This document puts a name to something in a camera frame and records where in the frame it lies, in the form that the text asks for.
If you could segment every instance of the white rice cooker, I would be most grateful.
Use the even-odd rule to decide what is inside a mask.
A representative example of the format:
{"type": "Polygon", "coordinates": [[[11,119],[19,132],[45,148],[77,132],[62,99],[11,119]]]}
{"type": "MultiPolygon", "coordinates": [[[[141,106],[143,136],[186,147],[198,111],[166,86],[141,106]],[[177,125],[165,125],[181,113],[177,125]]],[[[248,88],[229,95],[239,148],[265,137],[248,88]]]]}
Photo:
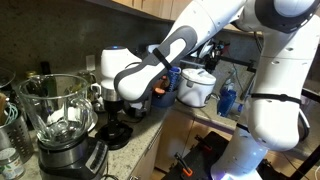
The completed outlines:
{"type": "Polygon", "coordinates": [[[216,78],[204,69],[183,69],[177,99],[191,107],[204,107],[213,91],[216,78]]]}

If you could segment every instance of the glass blender jar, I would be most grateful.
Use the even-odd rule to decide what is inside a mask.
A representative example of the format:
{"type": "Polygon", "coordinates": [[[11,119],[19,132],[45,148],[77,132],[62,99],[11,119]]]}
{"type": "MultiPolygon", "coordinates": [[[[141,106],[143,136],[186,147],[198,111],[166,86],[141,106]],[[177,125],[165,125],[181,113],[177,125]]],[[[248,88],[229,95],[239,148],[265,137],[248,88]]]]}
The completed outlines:
{"type": "Polygon", "coordinates": [[[62,74],[32,76],[19,84],[18,95],[44,145],[68,146],[87,133],[92,123],[88,87],[85,79],[62,74]]]}

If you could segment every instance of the wall outlet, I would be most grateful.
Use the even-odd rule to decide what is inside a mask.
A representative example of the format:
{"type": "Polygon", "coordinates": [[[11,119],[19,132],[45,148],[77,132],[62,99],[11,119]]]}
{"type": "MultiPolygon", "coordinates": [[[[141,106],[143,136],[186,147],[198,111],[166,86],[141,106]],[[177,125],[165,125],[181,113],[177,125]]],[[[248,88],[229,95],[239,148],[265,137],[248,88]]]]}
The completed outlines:
{"type": "Polygon", "coordinates": [[[86,56],[86,65],[87,70],[94,71],[96,70],[96,64],[95,64],[95,57],[94,55],[88,55],[86,56]]]}

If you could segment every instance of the coffee maker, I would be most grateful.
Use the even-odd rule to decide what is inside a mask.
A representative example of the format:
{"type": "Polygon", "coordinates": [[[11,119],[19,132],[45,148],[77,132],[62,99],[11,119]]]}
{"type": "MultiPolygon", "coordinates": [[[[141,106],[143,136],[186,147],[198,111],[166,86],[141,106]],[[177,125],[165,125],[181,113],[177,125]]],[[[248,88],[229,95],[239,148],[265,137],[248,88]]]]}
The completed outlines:
{"type": "Polygon", "coordinates": [[[102,177],[108,146],[88,136],[93,116],[87,89],[85,79],[62,74],[33,76],[18,85],[19,98],[37,133],[44,180],[102,177]]]}
{"type": "Polygon", "coordinates": [[[132,134],[132,128],[118,120],[118,112],[123,109],[125,101],[121,99],[114,89],[115,76],[124,69],[136,66],[141,59],[134,56],[127,48],[121,46],[107,47],[101,55],[102,81],[100,94],[108,113],[107,124],[96,134],[108,144],[110,150],[124,147],[132,134]]]}

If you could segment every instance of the kitchen counter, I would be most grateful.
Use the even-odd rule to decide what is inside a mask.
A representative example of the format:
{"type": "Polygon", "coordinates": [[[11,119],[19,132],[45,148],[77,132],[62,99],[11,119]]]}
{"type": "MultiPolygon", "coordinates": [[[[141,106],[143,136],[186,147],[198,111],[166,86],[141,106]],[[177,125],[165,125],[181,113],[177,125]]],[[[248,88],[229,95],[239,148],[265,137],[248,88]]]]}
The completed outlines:
{"type": "MultiPolygon", "coordinates": [[[[129,143],[116,151],[108,153],[108,167],[104,173],[115,175],[119,180],[126,180],[130,177],[133,169],[144,155],[153,138],[161,130],[162,122],[168,112],[168,109],[160,109],[152,107],[150,114],[138,123],[130,123],[137,121],[126,115],[119,114],[119,120],[125,120],[126,124],[133,128],[132,137],[129,143]]],[[[102,127],[107,119],[107,114],[99,114],[99,120],[95,128],[90,132],[89,136],[94,136],[102,127]]],[[[25,174],[21,180],[41,180],[38,166],[38,148],[36,145],[36,136],[34,131],[30,131],[30,136],[35,148],[33,156],[24,164],[26,168],[25,174]]]]}
{"type": "MultiPolygon", "coordinates": [[[[195,120],[202,124],[206,124],[213,128],[219,128],[220,130],[224,130],[230,134],[232,134],[236,128],[236,121],[218,116],[216,114],[217,101],[213,98],[211,98],[208,104],[203,108],[191,108],[183,105],[180,102],[176,102],[172,109],[187,113],[195,117],[195,120]]],[[[309,136],[304,141],[298,143],[293,149],[286,151],[286,154],[304,161],[320,144],[320,136],[318,132],[320,129],[320,121],[309,120],[309,124],[309,136]]]]}

